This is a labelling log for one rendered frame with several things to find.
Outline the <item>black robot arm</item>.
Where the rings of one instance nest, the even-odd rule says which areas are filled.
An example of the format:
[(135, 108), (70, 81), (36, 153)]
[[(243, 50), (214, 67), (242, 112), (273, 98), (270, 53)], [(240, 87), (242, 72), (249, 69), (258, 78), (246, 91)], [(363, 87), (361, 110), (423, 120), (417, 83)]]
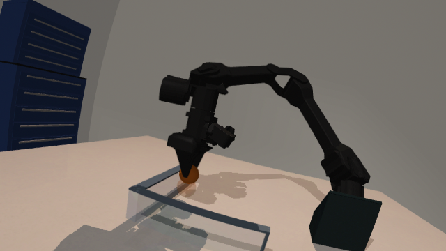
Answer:
[[(289, 81), (282, 88), (275, 80), (277, 75), (289, 76)], [(185, 105), (193, 97), (190, 107), (208, 112), (215, 112), (219, 93), (227, 94), (230, 86), (265, 83), (290, 105), (297, 107), (306, 119), (309, 127), (324, 152), (321, 166), (326, 177), (329, 176), (332, 190), (348, 195), (364, 197), (364, 184), (370, 175), (354, 151), (342, 144), (330, 126), (325, 115), (313, 98), (313, 88), (307, 77), (292, 68), (278, 67), (272, 63), (266, 66), (229, 67), (222, 63), (203, 63), (201, 67), (190, 71), (189, 79), (167, 75), (160, 88), (159, 100)], [(223, 127), (213, 121), (206, 121), (201, 134), (206, 135), (218, 146), (229, 148), (235, 140), (235, 129)]]

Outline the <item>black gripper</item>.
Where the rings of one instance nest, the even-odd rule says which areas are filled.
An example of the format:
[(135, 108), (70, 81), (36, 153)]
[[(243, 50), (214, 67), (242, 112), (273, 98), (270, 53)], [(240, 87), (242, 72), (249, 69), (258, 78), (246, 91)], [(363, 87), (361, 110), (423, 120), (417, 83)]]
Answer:
[(207, 151), (216, 146), (217, 143), (206, 135), (203, 138), (201, 134), (206, 121), (215, 120), (214, 112), (208, 112), (201, 109), (190, 108), (187, 111), (187, 127), (183, 132), (173, 133), (169, 136), (167, 146), (173, 147), (178, 156), (180, 168), (184, 178), (188, 178), (192, 165), (198, 168), (200, 161)]

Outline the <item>clear l-shaped low wall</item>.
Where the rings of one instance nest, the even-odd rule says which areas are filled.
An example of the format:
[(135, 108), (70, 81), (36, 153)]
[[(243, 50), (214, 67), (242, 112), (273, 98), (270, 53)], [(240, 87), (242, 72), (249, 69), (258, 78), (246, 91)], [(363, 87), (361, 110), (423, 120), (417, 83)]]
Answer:
[[(147, 190), (170, 198), (179, 172)], [(129, 190), (126, 218), (172, 238), (210, 251), (262, 251), (266, 233), (228, 225), (163, 204)]]

